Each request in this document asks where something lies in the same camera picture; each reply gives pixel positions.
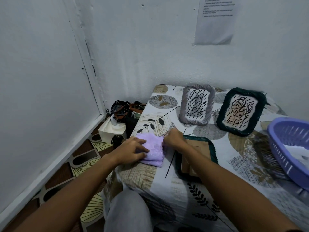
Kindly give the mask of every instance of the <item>white baseboard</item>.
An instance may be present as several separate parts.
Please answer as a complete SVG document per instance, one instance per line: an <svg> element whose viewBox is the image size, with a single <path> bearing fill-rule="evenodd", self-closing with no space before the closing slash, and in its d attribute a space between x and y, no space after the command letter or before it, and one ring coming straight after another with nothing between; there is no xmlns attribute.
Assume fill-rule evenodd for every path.
<svg viewBox="0 0 309 232"><path fill-rule="evenodd" d="M42 172L16 199L13 200L0 213L0 231L19 213L19 211L32 199L32 197L43 187L43 185L55 174L70 155L90 136L95 127L105 118L100 115L87 129L85 129L73 144L52 162L52 164Z"/></svg>

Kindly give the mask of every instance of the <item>printed paper notice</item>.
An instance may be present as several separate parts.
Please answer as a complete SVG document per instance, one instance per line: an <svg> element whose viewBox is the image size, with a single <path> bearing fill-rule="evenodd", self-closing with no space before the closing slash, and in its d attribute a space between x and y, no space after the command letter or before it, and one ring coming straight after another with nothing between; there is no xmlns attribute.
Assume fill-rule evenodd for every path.
<svg viewBox="0 0 309 232"><path fill-rule="evenodd" d="M239 5L239 0L200 0L194 44L229 44Z"/></svg>

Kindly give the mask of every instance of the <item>gray pants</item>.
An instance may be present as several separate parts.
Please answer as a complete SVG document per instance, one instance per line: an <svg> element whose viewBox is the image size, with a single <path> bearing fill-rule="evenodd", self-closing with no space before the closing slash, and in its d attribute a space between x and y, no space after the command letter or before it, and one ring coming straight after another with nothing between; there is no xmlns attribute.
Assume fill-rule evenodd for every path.
<svg viewBox="0 0 309 232"><path fill-rule="evenodd" d="M121 231L153 231L147 205L142 197L132 190L124 190L112 200L105 219L104 232Z"/></svg>

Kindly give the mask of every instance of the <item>white wall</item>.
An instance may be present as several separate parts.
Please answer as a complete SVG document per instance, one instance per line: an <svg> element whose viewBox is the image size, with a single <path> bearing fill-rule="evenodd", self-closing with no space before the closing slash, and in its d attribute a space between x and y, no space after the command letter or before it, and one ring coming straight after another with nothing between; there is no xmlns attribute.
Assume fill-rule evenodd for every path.
<svg viewBox="0 0 309 232"><path fill-rule="evenodd" d="M100 113L62 0L0 0L0 19L2 212Z"/></svg>
<svg viewBox="0 0 309 232"><path fill-rule="evenodd" d="M145 102L156 84L195 82L264 90L290 116L309 120L309 0L242 0L232 43L221 46L192 46L198 5L83 0L106 107Z"/></svg>

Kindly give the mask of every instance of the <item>purple plastic basket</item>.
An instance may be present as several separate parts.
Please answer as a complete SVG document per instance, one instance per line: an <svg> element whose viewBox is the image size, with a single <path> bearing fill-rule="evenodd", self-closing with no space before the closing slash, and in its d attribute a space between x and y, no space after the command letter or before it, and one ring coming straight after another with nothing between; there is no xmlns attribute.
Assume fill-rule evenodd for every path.
<svg viewBox="0 0 309 232"><path fill-rule="evenodd" d="M283 170L296 184L309 191L309 170L292 157L283 145L309 149L309 122L280 117L268 125L267 131L270 149Z"/></svg>

